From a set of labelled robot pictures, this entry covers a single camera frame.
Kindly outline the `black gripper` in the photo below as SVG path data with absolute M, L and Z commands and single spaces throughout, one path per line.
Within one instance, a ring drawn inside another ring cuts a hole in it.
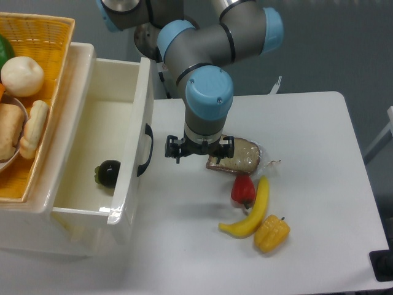
M 193 132 L 184 131 L 184 136 L 179 139 L 174 135 L 168 135 L 165 145 L 165 157 L 176 159 L 180 164 L 182 157 L 190 155 L 209 155 L 216 158 L 216 164 L 221 159 L 233 158 L 235 153 L 235 138 L 233 136 L 219 136 L 218 133 L 211 136 L 201 136 Z

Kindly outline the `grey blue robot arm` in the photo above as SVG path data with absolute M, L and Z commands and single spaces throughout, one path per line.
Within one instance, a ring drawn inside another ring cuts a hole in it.
M 158 31 L 155 54 L 168 68 L 185 104 L 182 138 L 170 135 L 165 155 L 233 157 L 235 141 L 223 136 L 233 101 L 233 82 L 224 66 L 277 49 L 283 42 L 280 14 L 255 1 L 214 1 L 218 24 L 198 29 L 182 1 L 98 1 L 110 31 L 150 25 Z

